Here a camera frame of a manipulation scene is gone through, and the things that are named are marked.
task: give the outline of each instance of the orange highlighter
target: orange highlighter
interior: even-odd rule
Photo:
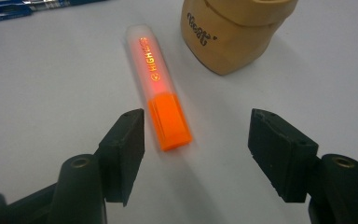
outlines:
[[[161,149],[168,151],[190,143],[190,130],[152,30],[147,25],[131,26],[127,42]]]

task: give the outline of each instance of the logo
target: logo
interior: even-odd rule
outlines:
[[[152,78],[153,81],[159,81],[160,79],[159,73],[152,73],[150,77]]]
[[[191,13],[187,13],[188,24],[193,29],[193,32],[196,34],[197,38],[200,40],[202,46],[208,44],[208,40],[216,40],[217,36],[211,36],[208,32],[204,31],[201,27],[196,24],[196,18],[194,18]]]

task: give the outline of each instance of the translucent highlighter body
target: translucent highlighter body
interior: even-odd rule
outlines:
[[[153,32],[146,25],[131,26],[127,42],[161,149],[190,143],[192,136]]]

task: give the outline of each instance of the highlighter cap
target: highlighter cap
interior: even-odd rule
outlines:
[[[192,136],[152,30],[146,25],[131,26],[127,42],[161,149],[188,144]]]

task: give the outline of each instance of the white surface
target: white surface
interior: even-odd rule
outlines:
[[[145,107],[125,31],[147,23],[162,48],[195,141],[146,153],[127,207],[110,223],[310,223],[286,204],[247,148],[252,108],[279,114],[320,145],[358,160],[358,1],[300,0],[268,50],[220,77],[179,28],[182,1],[112,0],[0,22],[0,192],[12,203],[93,153],[118,117]]]

